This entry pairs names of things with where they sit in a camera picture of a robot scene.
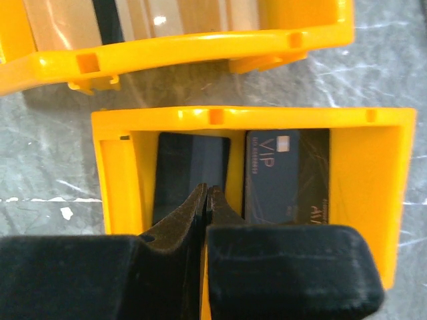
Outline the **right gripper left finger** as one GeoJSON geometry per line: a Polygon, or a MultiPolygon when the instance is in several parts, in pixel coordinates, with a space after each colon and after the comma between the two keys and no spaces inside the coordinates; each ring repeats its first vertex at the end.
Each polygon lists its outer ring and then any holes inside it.
{"type": "Polygon", "coordinates": [[[199,319],[207,185],[141,235],[1,238],[2,319],[199,319]]]}

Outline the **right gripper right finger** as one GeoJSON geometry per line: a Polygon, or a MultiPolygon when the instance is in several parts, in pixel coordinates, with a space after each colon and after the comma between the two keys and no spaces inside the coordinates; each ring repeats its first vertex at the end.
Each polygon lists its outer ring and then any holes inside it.
{"type": "Polygon", "coordinates": [[[384,288],[368,244],[343,225],[251,225],[207,194],[212,319],[364,319],[384,288]]]}

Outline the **black cards stack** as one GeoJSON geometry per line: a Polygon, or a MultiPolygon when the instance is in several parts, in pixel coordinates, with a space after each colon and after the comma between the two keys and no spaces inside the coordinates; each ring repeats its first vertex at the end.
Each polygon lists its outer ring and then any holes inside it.
{"type": "Polygon", "coordinates": [[[200,183],[225,189],[229,154],[226,137],[160,133],[153,224],[179,207],[200,183]]]}

